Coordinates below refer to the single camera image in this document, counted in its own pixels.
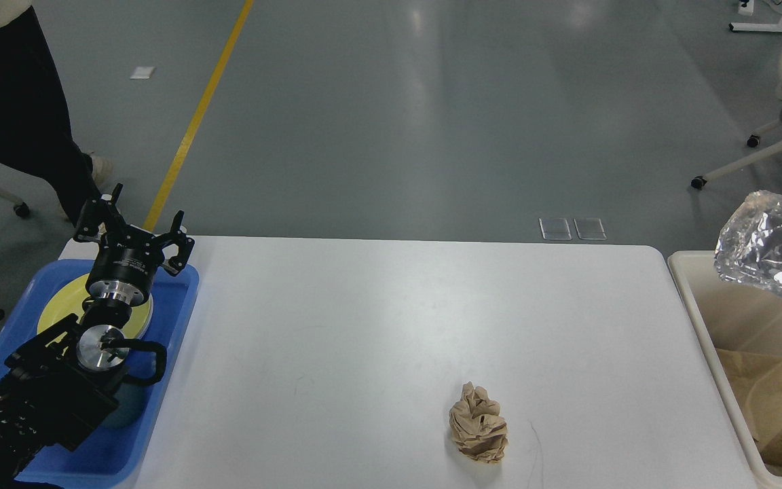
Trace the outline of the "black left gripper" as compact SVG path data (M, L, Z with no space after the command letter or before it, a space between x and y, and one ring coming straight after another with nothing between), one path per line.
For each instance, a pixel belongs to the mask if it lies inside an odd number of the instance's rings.
M195 239L183 226L185 213L177 211L170 229L152 242L140 242L127 247L128 224L117 208L124 186L117 183L113 191L99 198L88 199L81 209L73 240L98 242L99 254L90 270L85 289L93 298L112 298L130 307L149 301L159 266L170 276L178 276L191 257ZM164 256L164 250L174 247L174 254Z

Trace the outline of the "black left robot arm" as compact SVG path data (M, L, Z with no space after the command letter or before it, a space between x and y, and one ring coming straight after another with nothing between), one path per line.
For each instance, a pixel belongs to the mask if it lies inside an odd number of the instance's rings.
M52 446L74 452L120 408L123 386L164 380L168 347L133 338L124 326L146 304L158 270L178 276L195 241L177 211L170 229L155 234L131 225L118 210L122 185L86 201L73 239L97 246L81 314L66 314L4 359L0 378L0 488Z

